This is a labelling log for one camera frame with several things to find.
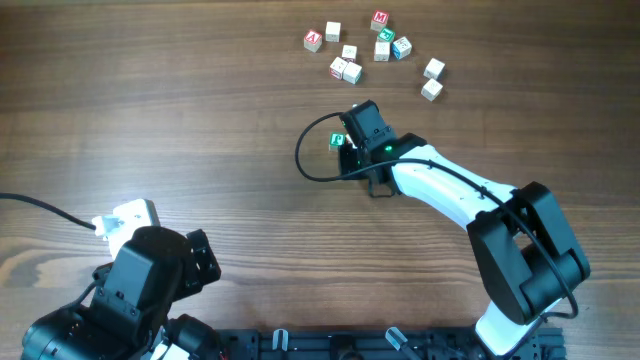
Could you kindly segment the green letter block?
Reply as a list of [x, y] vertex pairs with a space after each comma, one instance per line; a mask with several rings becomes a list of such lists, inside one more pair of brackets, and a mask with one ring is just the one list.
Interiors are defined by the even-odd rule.
[[338, 152], [339, 148], [346, 142], [346, 135], [339, 132], [331, 132], [328, 141], [328, 149], [330, 152]]

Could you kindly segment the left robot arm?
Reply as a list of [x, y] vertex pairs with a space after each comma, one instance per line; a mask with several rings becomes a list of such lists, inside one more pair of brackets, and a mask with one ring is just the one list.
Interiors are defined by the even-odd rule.
[[208, 325], [168, 316], [173, 303], [216, 282], [221, 269], [206, 234], [161, 226], [134, 231], [113, 262], [95, 269], [81, 299], [41, 317], [22, 339], [24, 359], [219, 359]]

